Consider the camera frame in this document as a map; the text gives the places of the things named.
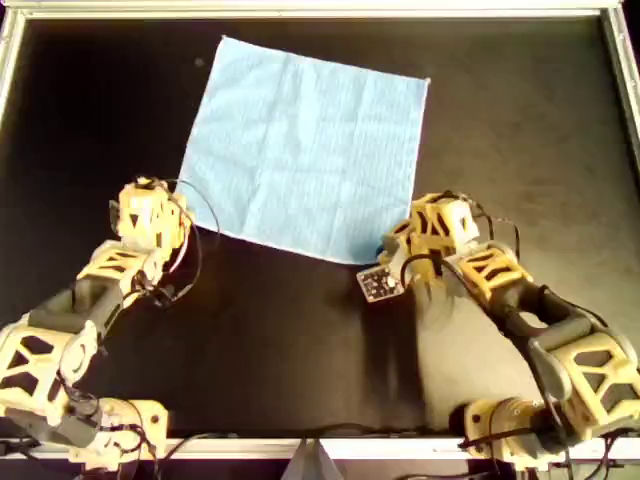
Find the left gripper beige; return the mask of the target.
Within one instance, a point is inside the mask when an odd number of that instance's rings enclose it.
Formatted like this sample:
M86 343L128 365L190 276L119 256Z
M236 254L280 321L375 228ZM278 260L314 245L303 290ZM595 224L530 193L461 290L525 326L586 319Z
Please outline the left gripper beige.
M109 201L109 214L112 230L131 249L175 250L188 236L186 197L155 177L139 176L126 184Z

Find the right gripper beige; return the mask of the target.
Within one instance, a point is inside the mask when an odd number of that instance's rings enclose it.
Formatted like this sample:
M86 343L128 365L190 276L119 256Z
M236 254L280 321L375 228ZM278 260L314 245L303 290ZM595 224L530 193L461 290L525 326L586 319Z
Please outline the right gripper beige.
M426 194L411 203L409 218L382 238L380 265L399 268L410 257L444 258L480 236L473 218L474 201L461 193Z

